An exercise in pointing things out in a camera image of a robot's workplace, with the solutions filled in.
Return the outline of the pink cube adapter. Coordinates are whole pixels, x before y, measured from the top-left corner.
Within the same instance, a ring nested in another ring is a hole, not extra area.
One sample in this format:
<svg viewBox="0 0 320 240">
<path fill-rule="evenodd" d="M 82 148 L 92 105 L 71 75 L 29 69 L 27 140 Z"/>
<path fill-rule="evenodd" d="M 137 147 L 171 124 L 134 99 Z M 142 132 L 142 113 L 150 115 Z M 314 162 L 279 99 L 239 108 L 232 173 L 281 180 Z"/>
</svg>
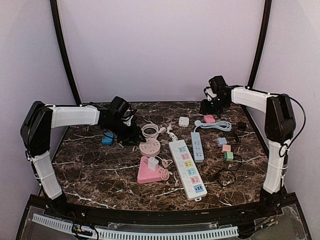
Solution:
<svg viewBox="0 0 320 240">
<path fill-rule="evenodd" d="M 209 124 L 216 122 L 215 117 L 214 117 L 213 115 L 211 115 L 211 114 L 205 115 L 205 116 L 203 117 L 203 119 L 204 119 L 204 122 L 205 122 L 205 123 L 209 123 Z"/>
</svg>

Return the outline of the blue cube adapter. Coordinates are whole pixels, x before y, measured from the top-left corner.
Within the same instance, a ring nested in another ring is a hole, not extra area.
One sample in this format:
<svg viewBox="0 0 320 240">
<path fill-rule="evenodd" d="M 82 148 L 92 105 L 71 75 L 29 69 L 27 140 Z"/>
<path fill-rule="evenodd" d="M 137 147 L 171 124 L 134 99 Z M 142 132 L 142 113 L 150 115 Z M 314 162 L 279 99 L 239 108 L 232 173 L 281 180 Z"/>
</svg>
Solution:
<svg viewBox="0 0 320 240">
<path fill-rule="evenodd" d="M 109 133 L 105 133 L 104 136 L 102 137 L 102 144 L 104 146 L 107 146 L 107 145 L 112 145 L 113 142 L 114 142 L 114 139 L 115 139 L 115 136 L 113 133 L 109 132 Z"/>
</svg>

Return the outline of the white square adapter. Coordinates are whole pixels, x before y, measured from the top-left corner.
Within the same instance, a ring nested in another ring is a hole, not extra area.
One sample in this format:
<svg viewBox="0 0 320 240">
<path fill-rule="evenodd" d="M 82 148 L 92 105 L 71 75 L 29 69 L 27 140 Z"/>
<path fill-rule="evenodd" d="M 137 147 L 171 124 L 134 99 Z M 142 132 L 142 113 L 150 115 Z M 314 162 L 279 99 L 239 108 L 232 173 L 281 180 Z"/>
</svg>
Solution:
<svg viewBox="0 0 320 240">
<path fill-rule="evenodd" d="M 188 127 L 190 124 L 190 119 L 188 117 L 185 116 L 180 116 L 179 120 L 178 120 L 178 125 L 180 127 Z"/>
</svg>

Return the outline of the blue charger plug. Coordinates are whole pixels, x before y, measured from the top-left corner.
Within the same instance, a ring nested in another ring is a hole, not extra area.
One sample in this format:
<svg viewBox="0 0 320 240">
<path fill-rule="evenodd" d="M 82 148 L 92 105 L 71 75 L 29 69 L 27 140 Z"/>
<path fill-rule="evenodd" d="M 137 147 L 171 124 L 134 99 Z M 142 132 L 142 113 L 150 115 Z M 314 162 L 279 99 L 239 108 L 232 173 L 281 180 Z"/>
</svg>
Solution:
<svg viewBox="0 0 320 240">
<path fill-rule="evenodd" d="M 227 145 L 227 144 L 228 144 L 228 141 L 227 141 L 227 139 L 225 137 L 219 137 L 217 139 L 217 145 L 219 147 L 222 147 L 223 145 Z"/>
</svg>

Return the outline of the pink charger plug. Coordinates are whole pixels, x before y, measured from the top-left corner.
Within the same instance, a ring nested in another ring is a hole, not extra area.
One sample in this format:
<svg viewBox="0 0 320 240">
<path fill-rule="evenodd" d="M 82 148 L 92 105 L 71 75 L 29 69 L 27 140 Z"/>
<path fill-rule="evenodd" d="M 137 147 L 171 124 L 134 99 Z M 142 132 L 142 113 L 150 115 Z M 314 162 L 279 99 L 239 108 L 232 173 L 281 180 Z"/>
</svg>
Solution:
<svg viewBox="0 0 320 240">
<path fill-rule="evenodd" d="M 229 145 L 229 144 L 223 144 L 222 145 L 222 150 L 221 152 L 224 153 L 224 152 L 231 152 L 232 151 L 232 146 Z"/>
</svg>

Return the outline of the blue power strip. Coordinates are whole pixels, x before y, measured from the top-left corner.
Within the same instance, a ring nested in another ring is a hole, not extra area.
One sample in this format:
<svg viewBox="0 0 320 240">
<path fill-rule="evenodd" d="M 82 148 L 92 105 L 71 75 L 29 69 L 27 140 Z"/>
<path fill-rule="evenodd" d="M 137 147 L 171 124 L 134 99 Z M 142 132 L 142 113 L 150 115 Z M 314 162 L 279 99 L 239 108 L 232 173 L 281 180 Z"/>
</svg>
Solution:
<svg viewBox="0 0 320 240">
<path fill-rule="evenodd" d="M 197 129 L 216 129 L 222 132 L 230 132 L 232 130 L 232 124 L 228 121 L 218 121 L 214 123 L 204 123 L 200 120 L 194 122 L 194 129 L 191 132 L 191 143 L 193 150 L 193 159 L 195 163 L 203 163 L 205 160 L 205 154 L 202 147 L 200 133 Z"/>
</svg>

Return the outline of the green charger plug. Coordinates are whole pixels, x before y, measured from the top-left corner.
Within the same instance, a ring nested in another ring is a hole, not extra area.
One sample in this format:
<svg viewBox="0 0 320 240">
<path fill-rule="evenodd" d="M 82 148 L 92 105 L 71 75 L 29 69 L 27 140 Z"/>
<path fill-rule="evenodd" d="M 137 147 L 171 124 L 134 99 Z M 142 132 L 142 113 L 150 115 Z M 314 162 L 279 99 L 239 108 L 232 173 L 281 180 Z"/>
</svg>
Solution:
<svg viewBox="0 0 320 240">
<path fill-rule="evenodd" d="M 224 161 L 232 162 L 234 160 L 234 154 L 231 151 L 225 151 L 224 153 Z"/>
</svg>

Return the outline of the white charger plug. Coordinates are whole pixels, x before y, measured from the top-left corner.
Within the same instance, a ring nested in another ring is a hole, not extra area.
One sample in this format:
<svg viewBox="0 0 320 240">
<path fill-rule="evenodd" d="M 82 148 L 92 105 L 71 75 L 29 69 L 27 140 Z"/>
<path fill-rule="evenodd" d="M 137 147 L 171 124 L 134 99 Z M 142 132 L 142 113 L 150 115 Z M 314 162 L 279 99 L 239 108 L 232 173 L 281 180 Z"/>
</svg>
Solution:
<svg viewBox="0 0 320 240">
<path fill-rule="evenodd" d="M 159 166 L 159 161 L 155 157 L 148 158 L 148 168 L 152 171 L 156 171 Z"/>
</svg>

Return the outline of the pink triangular power strip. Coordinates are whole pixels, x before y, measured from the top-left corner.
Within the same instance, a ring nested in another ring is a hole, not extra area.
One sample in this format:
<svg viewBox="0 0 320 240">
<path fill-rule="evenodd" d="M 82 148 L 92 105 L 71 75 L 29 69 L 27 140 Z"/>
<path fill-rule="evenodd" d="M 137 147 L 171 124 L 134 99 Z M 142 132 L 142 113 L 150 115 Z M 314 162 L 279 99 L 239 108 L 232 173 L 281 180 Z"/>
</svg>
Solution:
<svg viewBox="0 0 320 240">
<path fill-rule="evenodd" d="M 158 156 L 153 156 L 153 157 L 155 157 L 158 161 L 162 160 Z M 158 163 L 158 168 L 156 171 L 149 169 L 148 158 L 149 157 L 143 156 L 140 159 L 140 164 L 139 164 L 139 169 L 137 174 L 137 182 L 139 184 L 148 184 L 148 183 L 155 183 L 160 181 L 167 181 L 170 177 L 170 172 L 166 168 L 160 166 L 160 162 Z"/>
</svg>

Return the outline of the white long power strip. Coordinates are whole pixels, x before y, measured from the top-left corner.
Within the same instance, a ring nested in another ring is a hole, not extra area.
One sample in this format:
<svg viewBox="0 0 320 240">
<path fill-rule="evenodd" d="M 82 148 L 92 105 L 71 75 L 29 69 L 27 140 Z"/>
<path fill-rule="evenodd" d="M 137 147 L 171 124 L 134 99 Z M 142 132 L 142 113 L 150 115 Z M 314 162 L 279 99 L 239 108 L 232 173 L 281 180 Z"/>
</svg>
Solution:
<svg viewBox="0 0 320 240">
<path fill-rule="evenodd" d="M 207 189 L 200 176 L 197 166 L 192 158 L 186 142 L 183 139 L 173 140 L 176 135 L 171 132 L 172 125 L 166 128 L 168 135 L 173 134 L 172 141 L 169 142 L 169 150 L 182 182 L 186 197 L 189 201 L 201 201 L 207 195 Z"/>
</svg>

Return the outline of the round beige power strip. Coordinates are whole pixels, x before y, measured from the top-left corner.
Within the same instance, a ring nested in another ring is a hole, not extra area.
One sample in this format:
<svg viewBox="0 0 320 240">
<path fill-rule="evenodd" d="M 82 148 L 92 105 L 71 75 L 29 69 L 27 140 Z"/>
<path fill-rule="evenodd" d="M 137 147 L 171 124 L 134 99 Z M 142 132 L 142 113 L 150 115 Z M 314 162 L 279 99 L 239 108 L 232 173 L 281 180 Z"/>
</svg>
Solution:
<svg viewBox="0 0 320 240">
<path fill-rule="evenodd" d="M 154 157 L 157 156 L 161 151 L 161 144 L 157 139 L 147 138 L 146 142 L 139 144 L 139 150 L 142 156 Z"/>
</svg>

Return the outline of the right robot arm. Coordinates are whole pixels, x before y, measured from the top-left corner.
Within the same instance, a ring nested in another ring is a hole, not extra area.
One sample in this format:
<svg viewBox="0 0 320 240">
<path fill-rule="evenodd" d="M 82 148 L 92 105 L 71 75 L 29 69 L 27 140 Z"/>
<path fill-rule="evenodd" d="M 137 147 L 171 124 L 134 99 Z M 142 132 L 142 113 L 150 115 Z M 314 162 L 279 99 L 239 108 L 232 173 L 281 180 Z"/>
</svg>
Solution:
<svg viewBox="0 0 320 240">
<path fill-rule="evenodd" d="M 291 98 L 286 94 L 271 94 L 238 85 L 220 86 L 216 92 L 206 87 L 204 92 L 207 98 L 200 102 L 203 115 L 221 114 L 231 103 L 265 113 L 264 131 L 269 156 L 263 189 L 269 194 L 279 192 L 284 185 L 287 154 L 296 129 Z"/>
</svg>

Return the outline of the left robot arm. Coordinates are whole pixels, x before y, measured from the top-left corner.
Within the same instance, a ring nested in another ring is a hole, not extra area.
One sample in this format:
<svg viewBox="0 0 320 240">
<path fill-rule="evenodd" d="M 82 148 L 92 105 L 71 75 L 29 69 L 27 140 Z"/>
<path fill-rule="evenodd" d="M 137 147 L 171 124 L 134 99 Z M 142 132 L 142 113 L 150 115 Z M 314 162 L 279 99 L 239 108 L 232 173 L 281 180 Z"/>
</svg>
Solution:
<svg viewBox="0 0 320 240">
<path fill-rule="evenodd" d="M 146 142 L 137 125 L 136 110 L 123 98 L 116 96 L 108 104 L 53 105 L 35 101 L 20 129 L 25 155 L 50 200 L 51 210 L 60 218 L 67 218 L 70 206 L 62 199 L 63 190 L 58 183 L 50 157 L 51 131 L 55 128 L 88 125 L 110 131 L 123 145 Z"/>
</svg>

